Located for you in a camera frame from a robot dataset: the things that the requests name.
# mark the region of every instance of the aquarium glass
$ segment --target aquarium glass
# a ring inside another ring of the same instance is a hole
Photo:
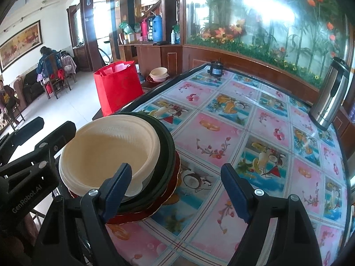
[[[335,0],[186,0],[186,22],[188,44],[262,60],[317,88],[347,52]]]

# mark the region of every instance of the dark green bowl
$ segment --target dark green bowl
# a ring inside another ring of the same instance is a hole
[[[169,130],[154,117],[136,112],[117,113],[120,114],[136,116],[150,123],[160,141],[160,155],[150,182],[137,196],[121,203],[118,213],[123,214],[145,210],[164,193],[175,168],[175,144]]]

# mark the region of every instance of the blue jacket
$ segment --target blue jacket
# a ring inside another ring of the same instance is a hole
[[[46,57],[48,57],[48,55],[43,55],[42,58],[40,58],[40,60],[38,62],[37,70],[36,70],[37,74],[42,73],[42,70],[43,70],[43,74],[42,75],[43,75],[44,78],[47,78],[50,75],[54,74],[54,71],[53,71],[53,68],[52,68],[52,64],[50,63],[49,60],[45,61],[45,65],[46,65],[47,70],[49,71],[49,73],[47,73],[47,71],[46,71],[46,67],[44,66],[44,59]],[[61,69],[61,63],[60,63],[59,59],[60,59],[60,54],[58,53],[55,56],[55,61],[56,61],[56,64],[57,64],[57,68]]]

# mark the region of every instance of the stacked bowls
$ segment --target stacked bowls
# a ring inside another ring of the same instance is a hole
[[[169,77],[168,69],[164,67],[155,68],[149,74],[154,82],[164,82]]]
[[[59,173],[72,193],[83,196],[100,188],[121,163],[129,163],[133,175],[118,213],[143,211],[165,192],[173,175],[175,146],[168,129],[134,112],[90,122],[63,149]]]

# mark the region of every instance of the white bottle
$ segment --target white bottle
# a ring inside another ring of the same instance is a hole
[[[175,44],[175,32],[174,29],[172,31],[172,45]]]

